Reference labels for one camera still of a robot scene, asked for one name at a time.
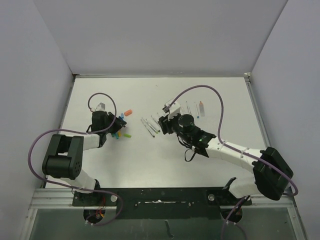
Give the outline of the orange marker cap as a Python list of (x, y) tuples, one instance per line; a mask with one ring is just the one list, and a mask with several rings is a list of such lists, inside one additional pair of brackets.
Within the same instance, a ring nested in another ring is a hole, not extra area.
[(127, 116), (131, 115), (132, 113), (133, 113), (133, 111), (131, 109), (129, 109), (124, 112), (124, 115), (127, 117)]

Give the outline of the orange capped fat marker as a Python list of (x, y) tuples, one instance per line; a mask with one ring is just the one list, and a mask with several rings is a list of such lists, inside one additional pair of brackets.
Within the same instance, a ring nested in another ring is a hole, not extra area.
[(200, 110), (200, 115), (202, 117), (204, 117), (205, 116), (205, 108), (204, 108), (204, 104), (202, 101), (199, 102), (199, 110)]

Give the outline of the green capped pen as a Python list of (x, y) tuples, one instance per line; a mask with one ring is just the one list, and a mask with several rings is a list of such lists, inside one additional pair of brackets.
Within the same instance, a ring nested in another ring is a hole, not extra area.
[(154, 131), (150, 128), (150, 126), (147, 124), (147, 126), (148, 126), (148, 128), (151, 130), (151, 132), (154, 134)]

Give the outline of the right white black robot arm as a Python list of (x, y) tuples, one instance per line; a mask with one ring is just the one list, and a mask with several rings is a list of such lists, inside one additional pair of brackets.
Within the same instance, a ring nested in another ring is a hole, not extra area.
[(179, 143), (194, 155), (223, 160), (251, 173), (250, 177), (232, 180), (222, 192), (227, 204), (233, 205), (242, 197), (256, 194), (278, 201), (293, 177), (293, 171), (273, 147), (259, 150), (220, 141), (216, 135), (197, 127), (189, 114), (161, 116), (158, 122), (163, 134), (176, 134)]

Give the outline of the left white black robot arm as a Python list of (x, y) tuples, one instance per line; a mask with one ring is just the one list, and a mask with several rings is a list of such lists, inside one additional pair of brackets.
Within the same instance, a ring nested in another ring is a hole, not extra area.
[(102, 199), (100, 184), (82, 169), (83, 152), (101, 148), (108, 134), (115, 135), (126, 125), (122, 117), (98, 110), (92, 113), (91, 125), (84, 135), (54, 134), (42, 163), (43, 174), (60, 179), (77, 192), (84, 193), (83, 198), (88, 204), (99, 204)]

